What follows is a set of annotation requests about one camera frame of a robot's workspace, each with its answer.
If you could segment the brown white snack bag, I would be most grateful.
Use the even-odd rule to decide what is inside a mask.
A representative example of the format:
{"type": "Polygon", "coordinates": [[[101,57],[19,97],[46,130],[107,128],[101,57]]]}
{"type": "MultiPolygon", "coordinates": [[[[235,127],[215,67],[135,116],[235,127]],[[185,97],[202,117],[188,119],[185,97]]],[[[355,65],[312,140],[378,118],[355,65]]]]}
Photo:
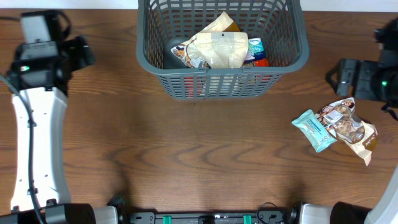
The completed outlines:
{"type": "Polygon", "coordinates": [[[346,98],[323,107],[315,117],[332,137],[345,142],[368,166],[377,146],[378,133],[375,125],[355,115],[355,108],[354,98],[346,98]]]}

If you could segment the teal snack packet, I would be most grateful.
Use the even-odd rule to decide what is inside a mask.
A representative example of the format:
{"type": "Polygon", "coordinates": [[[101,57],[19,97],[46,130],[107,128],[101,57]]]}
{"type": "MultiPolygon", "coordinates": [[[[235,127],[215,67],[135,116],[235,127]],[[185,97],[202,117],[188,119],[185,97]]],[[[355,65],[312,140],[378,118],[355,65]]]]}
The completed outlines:
{"type": "Polygon", "coordinates": [[[336,142],[336,139],[317,120],[312,110],[307,110],[301,114],[292,121],[292,124],[304,133],[315,152],[322,152],[336,142]]]}

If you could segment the Kleenex tissue multipack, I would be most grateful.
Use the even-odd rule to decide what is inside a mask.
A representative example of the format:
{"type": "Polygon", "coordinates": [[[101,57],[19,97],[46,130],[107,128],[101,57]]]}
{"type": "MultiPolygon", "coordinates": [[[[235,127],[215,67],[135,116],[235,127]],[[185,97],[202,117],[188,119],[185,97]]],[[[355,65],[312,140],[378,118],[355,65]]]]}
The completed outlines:
{"type": "Polygon", "coordinates": [[[248,40],[248,51],[244,63],[253,62],[266,58],[266,51],[262,44],[260,37],[252,38],[248,40]]]}

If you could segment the cream brown snack bag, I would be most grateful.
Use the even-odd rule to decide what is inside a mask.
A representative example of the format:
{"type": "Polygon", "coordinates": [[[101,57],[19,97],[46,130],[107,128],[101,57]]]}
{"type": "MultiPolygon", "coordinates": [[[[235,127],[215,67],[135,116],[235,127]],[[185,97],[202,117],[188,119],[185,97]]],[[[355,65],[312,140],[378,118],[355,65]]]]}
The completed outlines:
{"type": "MultiPolygon", "coordinates": [[[[222,12],[220,16],[200,31],[200,33],[212,32],[239,32],[239,27],[226,12],[222,12]]],[[[195,40],[196,37],[193,36],[190,40],[171,48],[170,51],[188,68],[209,67],[205,58],[197,50],[195,40]]]]}

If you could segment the beige paper pouch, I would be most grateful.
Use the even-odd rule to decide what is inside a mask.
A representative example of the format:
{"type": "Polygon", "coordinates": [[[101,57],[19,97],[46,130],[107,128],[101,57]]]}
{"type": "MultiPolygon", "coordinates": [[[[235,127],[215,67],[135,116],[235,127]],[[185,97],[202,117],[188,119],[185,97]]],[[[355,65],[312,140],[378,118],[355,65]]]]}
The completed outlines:
{"type": "Polygon", "coordinates": [[[245,32],[198,33],[195,45],[211,68],[241,68],[248,52],[245,32]]]}

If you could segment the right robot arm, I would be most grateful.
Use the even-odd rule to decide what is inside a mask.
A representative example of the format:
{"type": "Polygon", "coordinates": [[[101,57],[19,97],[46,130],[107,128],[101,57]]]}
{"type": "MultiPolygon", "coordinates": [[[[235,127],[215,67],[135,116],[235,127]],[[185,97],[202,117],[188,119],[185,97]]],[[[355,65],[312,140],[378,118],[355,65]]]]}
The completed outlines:
{"type": "MultiPolygon", "coordinates": [[[[317,152],[343,141],[365,164],[369,164],[377,145],[375,125],[357,117],[356,100],[380,101],[383,112],[397,119],[397,20],[374,31],[381,46],[379,60],[341,59],[326,76],[342,100],[330,103],[317,113],[307,110],[293,125],[307,137],[317,152]]],[[[288,223],[397,223],[397,174],[375,208],[338,202],[332,207],[299,203],[290,212],[288,223]]]]}

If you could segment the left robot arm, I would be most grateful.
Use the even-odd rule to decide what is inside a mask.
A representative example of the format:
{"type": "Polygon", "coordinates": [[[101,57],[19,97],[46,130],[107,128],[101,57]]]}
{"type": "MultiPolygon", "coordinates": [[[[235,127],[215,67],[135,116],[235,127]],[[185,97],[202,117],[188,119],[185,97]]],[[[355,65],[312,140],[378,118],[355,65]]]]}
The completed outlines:
{"type": "Polygon", "coordinates": [[[1,223],[119,223],[115,205],[72,203],[63,165],[63,121],[72,73],[95,63],[83,36],[30,39],[1,80],[17,121],[17,176],[1,223]]]}

